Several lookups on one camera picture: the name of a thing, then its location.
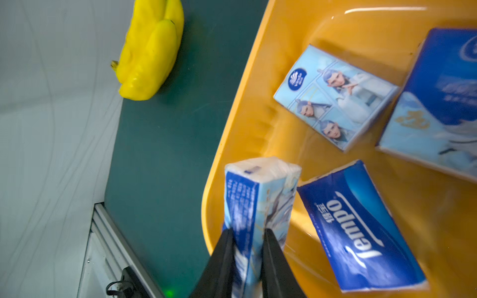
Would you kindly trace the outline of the light blue anime tissue pack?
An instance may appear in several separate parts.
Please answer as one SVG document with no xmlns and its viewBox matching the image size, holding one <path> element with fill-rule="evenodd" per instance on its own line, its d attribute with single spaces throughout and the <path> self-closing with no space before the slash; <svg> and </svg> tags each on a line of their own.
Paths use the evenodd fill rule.
<svg viewBox="0 0 477 298">
<path fill-rule="evenodd" d="M 398 86 L 309 45 L 273 98 L 347 152 L 398 91 Z"/>
</svg>

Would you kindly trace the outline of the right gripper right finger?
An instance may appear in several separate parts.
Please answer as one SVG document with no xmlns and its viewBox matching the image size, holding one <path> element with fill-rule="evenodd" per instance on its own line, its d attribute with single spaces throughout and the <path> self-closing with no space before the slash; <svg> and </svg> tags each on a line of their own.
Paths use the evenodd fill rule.
<svg viewBox="0 0 477 298">
<path fill-rule="evenodd" d="M 262 248 L 262 292 L 264 298 L 305 298 L 272 229 L 264 233 Z"/>
</svg>

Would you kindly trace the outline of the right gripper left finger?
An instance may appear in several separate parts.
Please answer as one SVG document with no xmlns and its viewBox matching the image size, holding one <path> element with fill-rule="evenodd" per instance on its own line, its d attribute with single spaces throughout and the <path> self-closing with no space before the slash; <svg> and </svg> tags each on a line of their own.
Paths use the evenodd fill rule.
<svg viewBox="0 0 477 298">
<path fill-rule="evenodd" d="M 231 298 L 234 280 L 234 231 L 221 234 L 190 298 Z"/>
</svg>

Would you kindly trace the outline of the small blue tissue pack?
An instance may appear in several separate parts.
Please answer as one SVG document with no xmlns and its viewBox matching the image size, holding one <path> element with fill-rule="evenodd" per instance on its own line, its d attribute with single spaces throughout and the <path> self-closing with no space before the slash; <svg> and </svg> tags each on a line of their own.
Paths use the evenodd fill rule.
<svg viewBox="0 0 477 298">
<path fill-rule="evenodd" d="M 226 165 L 223 228 L 234 233 L 232 297 L 262 296 L 265 231 L 271 229 L 284 248 L 301 172 L 274 156 Z"/>
</svg>

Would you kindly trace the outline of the blue white tissue pack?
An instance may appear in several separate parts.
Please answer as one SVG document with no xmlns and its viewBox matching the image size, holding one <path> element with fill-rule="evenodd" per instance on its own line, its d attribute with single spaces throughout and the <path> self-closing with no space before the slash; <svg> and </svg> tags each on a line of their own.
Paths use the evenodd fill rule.
<svg viewBox="0 0 477 298">
<path fill-rule="evenodd" d="M 477 180 L 477 31 L 429 31 L 379 151 Z"/>
</svg>

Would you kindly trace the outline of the yellow plastic storage box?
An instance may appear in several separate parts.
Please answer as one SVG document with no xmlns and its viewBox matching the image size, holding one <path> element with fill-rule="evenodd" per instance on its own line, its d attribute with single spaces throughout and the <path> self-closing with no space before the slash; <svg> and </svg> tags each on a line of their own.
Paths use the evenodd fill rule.
<svg viewBox="0 0 477 298">
<path fill-rule="evenodd" d="M 474 28 L 475 1 L 270 1 L 252 47 L 202 198 L 209 252 L 224 219 L 224 168 L 260 156 L 302 167 L 302 179 L 364 162 L 423 269 L 422 290 L 361 292 L 362 298 L 474 298 L 477 295 L 476 184 L 375 148 L 385 110 L 347 153 L 281 107 L 273 95 L 313 45 L 396 85 L 435 27 Z"/>
</svg>

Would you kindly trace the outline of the blue Tempo tissue pack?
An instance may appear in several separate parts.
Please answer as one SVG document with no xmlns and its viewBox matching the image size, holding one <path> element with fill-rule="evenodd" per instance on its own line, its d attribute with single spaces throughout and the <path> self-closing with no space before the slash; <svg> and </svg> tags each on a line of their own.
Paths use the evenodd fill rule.
<svg viewBox="0 0 477 298">
<path fill-rule="evenodd" d="M 427 284 L 363 161 L 305 182 L 298 194 L 343 293 Z"/>
</svg>

